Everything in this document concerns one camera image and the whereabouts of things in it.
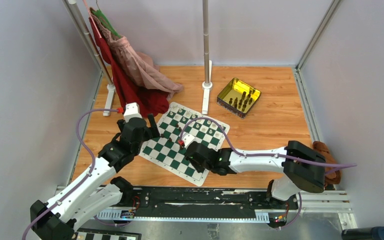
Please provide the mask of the yellow tin box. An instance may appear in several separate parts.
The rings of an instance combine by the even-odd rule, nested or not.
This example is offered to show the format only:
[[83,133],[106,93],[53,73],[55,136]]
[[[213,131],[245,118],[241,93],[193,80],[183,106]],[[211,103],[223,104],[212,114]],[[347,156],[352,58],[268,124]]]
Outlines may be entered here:
[[244,119],[261,95],[260,90],[235,77],[217,95],[216,102],[240,119]]

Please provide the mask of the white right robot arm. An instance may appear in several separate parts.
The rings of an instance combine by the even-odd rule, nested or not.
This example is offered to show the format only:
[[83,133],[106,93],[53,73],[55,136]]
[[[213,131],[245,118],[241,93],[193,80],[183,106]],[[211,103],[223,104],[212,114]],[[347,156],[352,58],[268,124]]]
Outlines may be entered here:
[[214,150],[196,140],[183,140],[181,145],[186,149],[186,160],[199,173],[208,170],[220,176],[243,172],[282,174],[267,187],[265,201],[272,209],[278,209],[300,191],[319,194],[325,189],[325,157],[296,140],[271,150]]

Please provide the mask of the centre metal rack pole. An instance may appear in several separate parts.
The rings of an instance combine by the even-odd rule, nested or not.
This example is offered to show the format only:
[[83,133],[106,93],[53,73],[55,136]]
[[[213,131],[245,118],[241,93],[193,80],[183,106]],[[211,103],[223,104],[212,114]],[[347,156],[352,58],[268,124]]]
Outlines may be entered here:
[[211,81],[213,63],[210,60],[210,44],[209,44],[209,1],[202,0],[202,18],[203,18],[203,57],[204,57],[204,82],[202,83],[203,98],[201,113],[207,115],[209,113],[210,92],[213,88]]

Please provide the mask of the green cloth on hanger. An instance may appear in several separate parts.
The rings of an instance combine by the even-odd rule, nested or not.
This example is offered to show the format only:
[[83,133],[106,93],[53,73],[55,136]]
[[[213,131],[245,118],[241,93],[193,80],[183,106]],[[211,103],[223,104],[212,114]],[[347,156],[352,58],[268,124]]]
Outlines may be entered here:
[[99,19],[101,24],[106,29],[108,29],[112,33],[112,35],[114,35],[117,39],[121,38],[121,36],[116,32],[116,30],[111,25],[110,21],[107,19],[107,17],[104,15],[104,13],[100,9],[95,10],[93,8],[90,8],[90,12]]

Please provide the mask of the left metal rack pole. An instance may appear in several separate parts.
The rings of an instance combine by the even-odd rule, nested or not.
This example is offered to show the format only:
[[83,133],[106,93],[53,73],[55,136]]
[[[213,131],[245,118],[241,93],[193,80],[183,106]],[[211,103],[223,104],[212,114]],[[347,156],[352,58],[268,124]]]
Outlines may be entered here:
[[114,97],[116,94],[116,87],[113,83],[112,77],[108,72],[107,67],[105,66],[101,54],[98,51],[97,46],[95,45],[93,36],[90,33],[89,28],[87,27],[87,24],[83,18],[83,15],[79,9],[77,2],[77,0],[62,0],[62,3],[64,4],[70,17],[72,18],[72,21],[75,27],[77,28],[87,50],[89,51],[96,65],[99,67],[99,70],[101,71],[101,76],[105,77],[105,79],[107,80],[107,96],[104,108],[111,109],[113,107]]

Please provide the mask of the brown cloth at right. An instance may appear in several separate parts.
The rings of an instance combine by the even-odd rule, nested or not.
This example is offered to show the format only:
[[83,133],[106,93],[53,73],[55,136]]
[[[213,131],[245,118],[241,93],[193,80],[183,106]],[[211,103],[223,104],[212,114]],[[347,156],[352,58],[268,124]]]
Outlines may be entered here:
[[[314,141],[312,149],[324,156],[327,164],[337,164],[333,158],[327,145],[321,141]],[[333,171],[333,167],[325,167],[324,185],[337,185],[341,182],[342,172],[340,170]]]

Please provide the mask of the red cloth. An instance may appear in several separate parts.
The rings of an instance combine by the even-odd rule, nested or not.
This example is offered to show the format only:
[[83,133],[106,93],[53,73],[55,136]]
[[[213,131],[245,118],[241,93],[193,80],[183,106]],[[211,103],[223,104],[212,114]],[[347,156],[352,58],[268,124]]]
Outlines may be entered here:
[[147,89],[134,83],[113,57],[109,45],[104,40],[104,35],[96,28],[93,28],[92,32],[103,60],[111,66],[113,83],[120,104],[125,106],[137,103],[139,112],[144,117],[147,117],[148,114],[156,116],[167,112],[169,109],[168,93],[157,89]]

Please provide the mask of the metal rack pole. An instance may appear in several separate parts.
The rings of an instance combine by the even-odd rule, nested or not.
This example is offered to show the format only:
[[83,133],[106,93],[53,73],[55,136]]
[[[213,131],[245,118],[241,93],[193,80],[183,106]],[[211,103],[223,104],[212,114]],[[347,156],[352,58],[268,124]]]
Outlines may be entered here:
[[107,96],[104,108],[111,109],[113,107],[114,97],[116,94],[116,87],[113,83],[112,77],[108,72],[107,67],[105,66],[101,54],[98,51],[97,46],[95,45],[93,36],[90,33],[89,28],[87,27],[87,24],[83,18],[83,15],[79,9],[77,2],[77,0],[62,0],[62,3],[64,4],[70,17],[72,18],[72,21],[75,27],[77,28],[87,50],[89,51],[96,65],[99,67],[99,70],[101,71],[101,76],[105,77],[105,79],[107,80]]
[[210,60],[210,44],[209,44],[209,1],[202,0],[202,18],[203,18],[203,57],[204,57],[204,82],[202,83],[203,98],[201,113],[207,115],[209,113],[210,92],[213,88],[211,81],[213,63]]

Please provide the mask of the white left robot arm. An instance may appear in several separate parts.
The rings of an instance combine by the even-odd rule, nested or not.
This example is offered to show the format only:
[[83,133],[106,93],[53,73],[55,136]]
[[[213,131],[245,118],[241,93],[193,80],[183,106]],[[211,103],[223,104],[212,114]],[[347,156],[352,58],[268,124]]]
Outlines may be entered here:
[[159,137],[153,114],[144,120],[139,113],[125,112],[117,122],[120,132],[107,143],[91,165],[70,185],[46,202],[37,200],[30,207],[32,230],[42,240],[70,240],[75,232],[103,209],[133,201],[132,186],[115,177],[139,155],[143,142]]

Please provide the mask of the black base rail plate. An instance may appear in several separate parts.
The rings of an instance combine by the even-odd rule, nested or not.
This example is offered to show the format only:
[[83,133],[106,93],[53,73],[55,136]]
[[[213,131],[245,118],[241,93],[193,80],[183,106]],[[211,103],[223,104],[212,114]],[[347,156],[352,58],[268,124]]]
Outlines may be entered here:
[[110,206],[97,214],[100,220],[122,221],[257,221],[298,209],[298,197],[286,203],[268,200],[264,189],[205,187],[134,187],[132,199]]

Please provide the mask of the pink cloth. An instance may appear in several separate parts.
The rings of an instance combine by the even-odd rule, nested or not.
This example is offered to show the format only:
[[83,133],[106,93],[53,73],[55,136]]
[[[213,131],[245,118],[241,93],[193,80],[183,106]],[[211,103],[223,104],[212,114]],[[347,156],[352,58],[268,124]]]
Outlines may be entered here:
[[168,93],[167,99],[170,99],[175,93],[184,90],[180,83],[172,81],[166,75],[160,72],[159,66],[155,65],[153,59],[145,53],[135,51],[128,41],[127,37],[121,35],[117,39],[106,29],[100,20],[91,13],[93,23],[108,44],[112,56],[126,73],[126,75],[140,87],[149,90],[160,90]]

